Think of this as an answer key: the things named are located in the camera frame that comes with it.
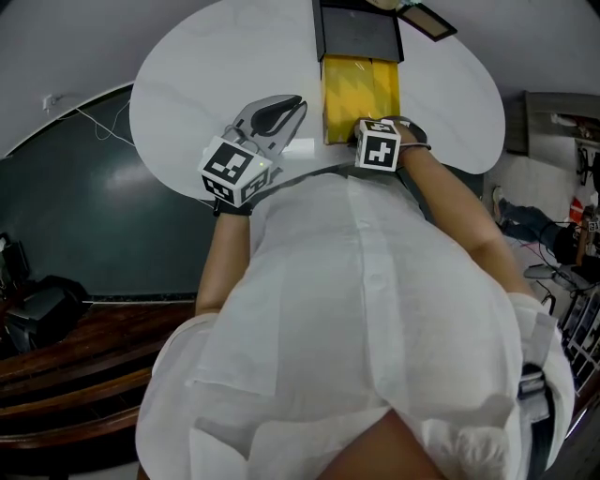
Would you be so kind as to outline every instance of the shoe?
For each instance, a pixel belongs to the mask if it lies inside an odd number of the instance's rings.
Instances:
[[[494,202],[494,220],[498,225],[504,224],[504,216],[500,210],[500,201],[504,200],[502,187],[495,187],[491,192],[491,200]]]

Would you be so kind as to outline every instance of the blue pants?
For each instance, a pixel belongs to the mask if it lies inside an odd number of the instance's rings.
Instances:
[[[502,225],[505,235],[527,243],[539,242],[553,251],[556,236],[562,228],[544,212],[534,206],[513,205],[506,199],[500,200],[499,206],[500,213],[508,220]]]

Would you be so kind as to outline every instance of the yellow box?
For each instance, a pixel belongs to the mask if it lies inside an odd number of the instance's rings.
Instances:
[[[359,117],[400,115],[397,63],[326,55],[321,67],[325,143],[346,143]]]

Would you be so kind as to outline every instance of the white table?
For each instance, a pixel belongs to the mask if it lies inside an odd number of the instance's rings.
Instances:
[[[443,163],[483,173],[503,148],[504,113],[486,69],[456,38],[434,43],[400,21],[401,114],[428,134]],[[203,149],[250,101],[301,95],[308,112],[284,151],[276,184],[353,160],[323,143],[323,101],[309,0],[221,0],[177,25],[150,52],[133,86],[130,124],[140,157],[173,190],[206,192]]]

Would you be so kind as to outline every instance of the person's left arm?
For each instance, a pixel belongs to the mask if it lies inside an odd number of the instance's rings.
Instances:
[[[220,312],[249,263],[249,217],[221,214],[202,272],[196,298],[196,315]]]

